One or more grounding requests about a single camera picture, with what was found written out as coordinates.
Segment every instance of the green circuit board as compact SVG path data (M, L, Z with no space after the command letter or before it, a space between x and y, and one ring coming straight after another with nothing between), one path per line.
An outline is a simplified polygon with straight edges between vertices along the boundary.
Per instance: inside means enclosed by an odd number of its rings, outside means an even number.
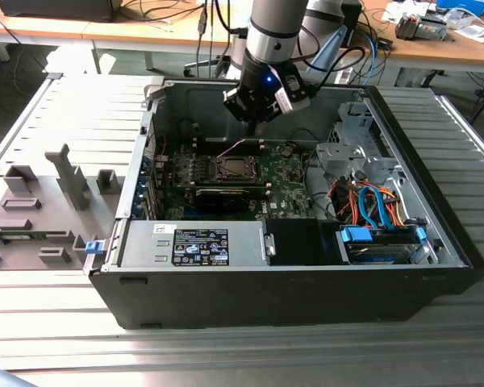
M200 156L192 147L169 147L165 179L160 181L165 219L258 220L314 218L302 181L302 153L273 144L259 156ZM196 208L201 190L244 191L248 208L224 214Z

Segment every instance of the paper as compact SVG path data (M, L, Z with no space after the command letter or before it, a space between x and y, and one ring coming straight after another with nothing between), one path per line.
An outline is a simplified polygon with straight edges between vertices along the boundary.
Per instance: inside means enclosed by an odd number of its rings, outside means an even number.
M412 0L390 2L384 10L382 21L398 24L403 14L425 16L428 6L428 2L413 2Z
M484 27L468 26L457 30L456 33L476 42L484 43Z

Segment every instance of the gray plastic part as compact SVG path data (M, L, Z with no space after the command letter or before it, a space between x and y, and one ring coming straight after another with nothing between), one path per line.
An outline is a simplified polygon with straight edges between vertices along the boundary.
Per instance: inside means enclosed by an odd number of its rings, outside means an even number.
M72 168L73 168L73 175L76 178L77 186L80 187L83 191L87 191L88 189L90 189L90 187L88 186L88 182L86 181L84 175L82 174L81 167L78 165L72 165ZM59 187L61 188L61 191L66 192L66 188L61 183L61 179L57 178L56 181Z
M69 152L68 145L63 144L59 152L45 152L45 157L54 163L59 174L60 183L65 188L65 192L68 194L73 208L75 210L85 210L90 204L90 201L84 196L81 189L82 179L84 177L82 176L82 172L79 175L75 174L68 160Z
M97 175L97 186L101 195L120 194L122 188L113 169L101 169Z
M37 178L28 165L12 165L3 180L14 195L26 195L31 192L28 182Z
M47 241L50 243L72 243L75 239L71 230L54 231L53 234L47 234Z
M30 230L29 219L0 219L0 230Z
M41 248L38 257L44 264L68 264L72 262L65 248Z
M82 237L80 235L76 236L73 241L72 250L76 253L77 258L79 258L82 263L86 260L85 247L86 243Z
M41 202L38 198L25 199L4 199L2 207L5 211L11 210L38 210L41 208Z
M0 237L0 270L82 268L80 253L72 249L75 236L80 235L85 242L92 240L93 235L96 235L95 239L109 238L119 202L119 195L101 195L94 181L95 176L88 178L87 185L90 190L84 192L84 195L90 199L90 205L83 211L75 211L70 200L61 192L54 176L38 176L38 181L29 183L31 196L42 203L38 210L5 210L1 206L2 202L17 198L7 189L0 201L0 219L28 218L32 229L21 233L35 235L39 232L46 239L20 239L14 235L12 239ZM72 262L60 266L44 264L38 257L40 249L54 246L64 247Z

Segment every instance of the barcode sticker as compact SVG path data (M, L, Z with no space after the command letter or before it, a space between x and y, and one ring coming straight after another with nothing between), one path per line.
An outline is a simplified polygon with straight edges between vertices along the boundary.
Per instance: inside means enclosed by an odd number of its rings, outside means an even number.
M176 224L157 223L154 225L154 234L173 234L176 231Z

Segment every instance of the black computer case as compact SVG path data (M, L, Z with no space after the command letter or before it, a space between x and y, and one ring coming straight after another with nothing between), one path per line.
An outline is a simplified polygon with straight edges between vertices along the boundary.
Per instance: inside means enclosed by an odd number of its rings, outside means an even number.
M0 0L6 16L44 16L110 22L122 0Z

